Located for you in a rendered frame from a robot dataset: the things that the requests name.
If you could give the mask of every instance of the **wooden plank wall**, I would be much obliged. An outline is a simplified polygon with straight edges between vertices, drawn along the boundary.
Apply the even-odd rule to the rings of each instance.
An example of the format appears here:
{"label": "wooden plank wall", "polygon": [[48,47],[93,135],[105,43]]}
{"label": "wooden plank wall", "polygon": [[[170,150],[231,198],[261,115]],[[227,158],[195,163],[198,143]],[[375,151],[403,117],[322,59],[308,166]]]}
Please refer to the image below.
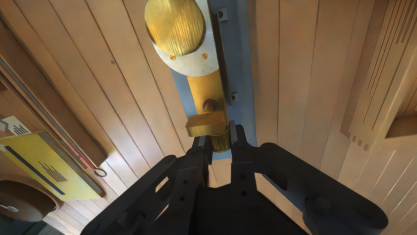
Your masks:
{"label": "wooden plank wall", "polygon": [[[390,220],[383,234],[408,235],[417,233],[417,149],[369,154],[340,132],[374,4],[384,1],[247,0],[256,134],[258,145],[279,144],[381,206]],[[145,4],[0,1],[0,19],[107,155],[108,176],[94,178],[107,196],[67,201],[45,218],[64,234],[79,234],[163,156],[192,144],[171,72],[147,35]],[[41,128],[7,96],[1,105]],[[213,161],[210,186],[230,182],[230,164]],[[306,229],[288,199],[256,180]]]}

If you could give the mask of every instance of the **yellow book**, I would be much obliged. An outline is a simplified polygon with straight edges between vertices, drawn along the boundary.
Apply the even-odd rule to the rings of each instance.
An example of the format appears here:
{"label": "yellow book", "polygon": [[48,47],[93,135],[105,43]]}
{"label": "yellow book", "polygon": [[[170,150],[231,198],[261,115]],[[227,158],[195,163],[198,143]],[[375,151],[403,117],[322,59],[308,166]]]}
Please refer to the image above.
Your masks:
{"label": "yellow book", "polygon": [[0,138],[0,151],[62,201],[104,197],[45,131]]}

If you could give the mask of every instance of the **brown round container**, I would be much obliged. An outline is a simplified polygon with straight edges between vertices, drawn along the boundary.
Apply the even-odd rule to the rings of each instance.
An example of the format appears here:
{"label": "brown round container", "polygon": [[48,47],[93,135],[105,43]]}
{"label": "brown round container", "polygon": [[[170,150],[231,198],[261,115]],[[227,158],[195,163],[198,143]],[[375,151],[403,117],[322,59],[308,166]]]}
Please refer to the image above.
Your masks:
{"label": "brown round container", "polygon": [[56,206],[55,202],[41,191],[14,181],[0,182],[0,204],[19,210],[12,212],[0,208],[1,214],[30,222],[41,221]]}

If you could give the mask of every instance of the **metal spoon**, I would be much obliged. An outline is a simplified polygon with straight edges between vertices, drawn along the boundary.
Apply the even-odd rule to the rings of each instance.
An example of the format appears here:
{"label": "metal spoon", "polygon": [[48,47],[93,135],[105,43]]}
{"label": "metal spoon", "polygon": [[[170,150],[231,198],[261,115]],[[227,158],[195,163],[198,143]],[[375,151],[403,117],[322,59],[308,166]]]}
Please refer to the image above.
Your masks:
{"label": "metal spoon", "polygon": [[9,210],[9,211],[14,212],[14,213],[19,212],[19,210],[18,210],[16,207],[12,207],[12,206],[5,206],[5,205],[3,205],[3,204],[0,204],[0,208],[3,208],[3,209],[6,209],[6,210]]}

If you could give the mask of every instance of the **black ring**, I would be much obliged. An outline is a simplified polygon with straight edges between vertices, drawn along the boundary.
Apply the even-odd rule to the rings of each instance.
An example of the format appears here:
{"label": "black ring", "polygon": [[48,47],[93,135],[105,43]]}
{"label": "black ring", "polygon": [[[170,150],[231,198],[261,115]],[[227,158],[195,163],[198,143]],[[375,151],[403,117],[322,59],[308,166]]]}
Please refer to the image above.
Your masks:
{"label": "black ring", "polygon": [[[103,173],[104,173],[104,175],[102,176],[102,175],[97,174],[96,170],[99,170],[99,171],[103,172]],[[103,177],[106,177],[106,176],[107,176],[107,172],[106,172],[105,170],[103,170],[103,169],[100,169],[100,168],[95,168],[95,169],[94,169],[94,174],[95,174],[95,175],[97,175],[98,177],[101,177],[101,178],[103,178]]]}

